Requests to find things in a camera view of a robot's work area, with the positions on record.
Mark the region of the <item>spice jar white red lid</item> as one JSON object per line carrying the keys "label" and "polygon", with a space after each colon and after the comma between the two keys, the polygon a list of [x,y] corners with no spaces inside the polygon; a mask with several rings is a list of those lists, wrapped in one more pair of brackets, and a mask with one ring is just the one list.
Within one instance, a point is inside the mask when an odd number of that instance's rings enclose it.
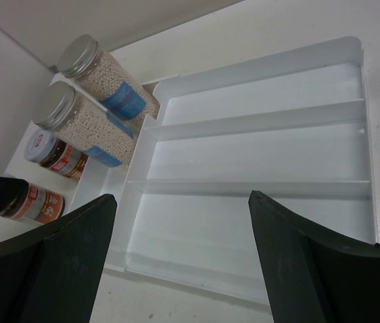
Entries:
{"label": "spice jar white red lid", "polygon": [[51,133],[38,129],[28,140],[24,157],[51,172],[78,182],[88,156]]}

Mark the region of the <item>tall jar silver lid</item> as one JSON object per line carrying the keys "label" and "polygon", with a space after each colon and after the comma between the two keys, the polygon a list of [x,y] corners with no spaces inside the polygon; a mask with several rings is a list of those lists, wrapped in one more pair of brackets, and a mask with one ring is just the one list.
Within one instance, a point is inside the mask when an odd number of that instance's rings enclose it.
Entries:
{"label": "tall jar silver lid", "polygon": [[109,168],[129,167],[137,138],[115,116],[64,81],[46,88],[32,121]]}

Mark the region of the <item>small bottle blue label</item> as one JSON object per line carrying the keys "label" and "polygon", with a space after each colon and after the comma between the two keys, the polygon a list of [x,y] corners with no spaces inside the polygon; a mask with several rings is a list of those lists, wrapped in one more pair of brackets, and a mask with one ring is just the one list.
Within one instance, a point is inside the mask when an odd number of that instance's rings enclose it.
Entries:
{"label": "small bottle blue label", "polygon": [[120,120],[140,128],[147,115],[158,116],[159,102],[88,34],[66,47],[56,67]]}

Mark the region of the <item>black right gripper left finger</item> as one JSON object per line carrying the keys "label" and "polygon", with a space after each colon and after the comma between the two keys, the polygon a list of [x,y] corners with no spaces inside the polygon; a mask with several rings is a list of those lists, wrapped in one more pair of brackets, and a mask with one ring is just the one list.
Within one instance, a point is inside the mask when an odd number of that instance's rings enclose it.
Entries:
{"label": "black right gripper left finger", "polygon": [[89,322],[116,209],[103,194],[0,242],[0,322]]}

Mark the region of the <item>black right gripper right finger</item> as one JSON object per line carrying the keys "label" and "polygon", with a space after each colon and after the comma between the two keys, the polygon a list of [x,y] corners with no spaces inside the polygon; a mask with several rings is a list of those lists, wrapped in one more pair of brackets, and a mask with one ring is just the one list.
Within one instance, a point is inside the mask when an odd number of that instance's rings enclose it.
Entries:
{"label": "black right gripper right finger", "polygon": [[339,234],[260,191],[248,205],[275,322],[380,322],[380,244]]}

